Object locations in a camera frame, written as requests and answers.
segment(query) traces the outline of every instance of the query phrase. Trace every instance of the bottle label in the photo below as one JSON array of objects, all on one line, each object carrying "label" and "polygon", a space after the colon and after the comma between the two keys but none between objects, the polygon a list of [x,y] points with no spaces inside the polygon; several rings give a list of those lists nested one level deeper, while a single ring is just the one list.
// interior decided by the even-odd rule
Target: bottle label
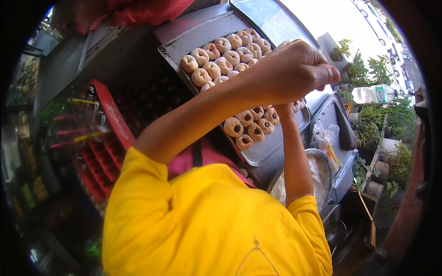
[{"label": "bottle label", "polygon": [[376,87],[376,97],[377,97],[377,102],[386,102],[383,86]]}]

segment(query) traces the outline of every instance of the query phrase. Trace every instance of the fingernail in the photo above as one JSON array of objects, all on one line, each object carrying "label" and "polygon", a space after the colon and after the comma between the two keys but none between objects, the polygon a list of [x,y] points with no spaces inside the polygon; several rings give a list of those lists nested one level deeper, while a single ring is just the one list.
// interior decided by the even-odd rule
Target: fingernail
[{"label": "fingernail", "polygon": [[331,67],[331,72],[333,73],[333,81],[336,83],[338,81],[341,80],[341,74],[339,74],[338,69],[334,68],[333,66]]}]

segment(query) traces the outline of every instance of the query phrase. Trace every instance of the fist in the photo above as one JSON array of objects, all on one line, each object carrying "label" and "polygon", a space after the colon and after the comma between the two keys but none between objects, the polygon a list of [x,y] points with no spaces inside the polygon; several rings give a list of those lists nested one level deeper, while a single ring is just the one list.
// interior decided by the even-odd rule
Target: fist
[{"label": "fist", "polygon": [[327,64],[324,55],[300,39],[283,42],[238,76],[242,86],[251,88],[253,97],[263,105],[297,101],[340,79],[338,70]]}]

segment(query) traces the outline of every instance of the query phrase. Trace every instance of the necklace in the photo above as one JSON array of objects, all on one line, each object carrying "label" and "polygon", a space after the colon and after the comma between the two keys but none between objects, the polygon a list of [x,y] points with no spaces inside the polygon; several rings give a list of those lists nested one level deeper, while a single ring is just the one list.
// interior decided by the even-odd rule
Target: necklace
[{"label": "necklace", "polygon": [[259,241],[256,239],[256,236],[253,236],[253,242],[256,244],[256,246],[254,248],[252,248],[249,253],[247,253],[246,257],[243,259],[243,261],[240,264],[240,267],[238,268],[235,276],[238,276],[238,273],[240,273],[241,267],[243,266],[244,262],[246,261],[247,257],[250,255],[250,253],[252,253],[253,251],[259,251],[261,252],[264,257],[266,258],[266,260],[270,263],[270,265],[273,267],[273,269],[276,272],[276,275],[279,276],[278,271],[276,270],[276,267],[272,264],[272,262],[269,260],[269,258],[267,257],[267,255],[264,253],[264,251],[262,251],[261,247],[259,246]]}]

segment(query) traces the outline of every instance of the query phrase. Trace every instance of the yellow shirt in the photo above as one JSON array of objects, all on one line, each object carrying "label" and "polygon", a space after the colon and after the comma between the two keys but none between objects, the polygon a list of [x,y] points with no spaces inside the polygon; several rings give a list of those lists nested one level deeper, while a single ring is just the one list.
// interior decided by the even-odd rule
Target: yellow shirt
[{"label": "yellow shirt", "polygon": [[[167,177],[166,165],[128,150],[104,222],[107,276],[234,276],[242,262],[238,275],[276,275],[270,262],[280,275],[332,274],[313,196],[285,208],[225,164]],[[245,258],[254,236],[270,262],[257,250]]]}]

